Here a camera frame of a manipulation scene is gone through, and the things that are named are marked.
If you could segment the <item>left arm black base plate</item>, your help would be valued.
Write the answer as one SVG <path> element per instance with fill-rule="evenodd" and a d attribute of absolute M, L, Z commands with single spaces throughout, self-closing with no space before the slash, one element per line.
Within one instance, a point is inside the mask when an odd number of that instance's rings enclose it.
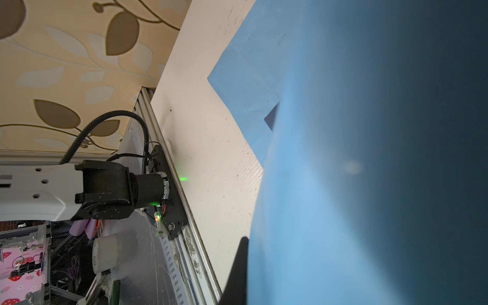
<path fill-rule="evenodd" d="M 167 160 L 161 144 L 155 141 L 152 143 L 155 145 L 148 161 L 147 172 L 158 174 L 164 182 L 160 187 L 163 198 L 156 202 L 151 210 L 156 221 L 157 235 L 172 241 L 188 225 L 188 216 L 178 188 L 179 178 L 171 172 L 171 164 Z"/>

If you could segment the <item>light blue wrapping paper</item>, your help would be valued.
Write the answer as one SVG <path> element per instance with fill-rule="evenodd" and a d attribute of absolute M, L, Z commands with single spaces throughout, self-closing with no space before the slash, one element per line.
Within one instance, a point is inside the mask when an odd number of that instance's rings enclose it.
<path fill-rule="evenodd" d="M 208 81 L 264 169 L 249 304 L 487 303 L 486 1 L 256 1 Z"/>

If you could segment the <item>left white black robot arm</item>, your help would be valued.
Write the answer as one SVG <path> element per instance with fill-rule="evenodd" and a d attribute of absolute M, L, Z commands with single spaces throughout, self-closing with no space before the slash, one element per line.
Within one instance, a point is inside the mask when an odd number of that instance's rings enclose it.
<path fill-rule="evenodd" d="M 137 121 L 143 132 L 141 174 L 117 163 L 121 154 L 106 161 L 72 162 L 83 141 L 111 118 Z M 149 129 L 129 111 L 110 111 L 91 121 L 75 138 L 56 165 L 1 166 L 2 221 L 67 221 L 125 219 L 140 208 L 153 207 L 156 217 L 165 214 L 170 181 L 165 172 L 147 172 Z"/>

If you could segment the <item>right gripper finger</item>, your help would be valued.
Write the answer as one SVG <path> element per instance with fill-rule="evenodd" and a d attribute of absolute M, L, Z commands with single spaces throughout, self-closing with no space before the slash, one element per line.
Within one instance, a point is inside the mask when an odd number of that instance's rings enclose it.
<path fill-rule="evenodd" d="M 219 305 L 247 304 L 249 238 L 241 238 Z"/>

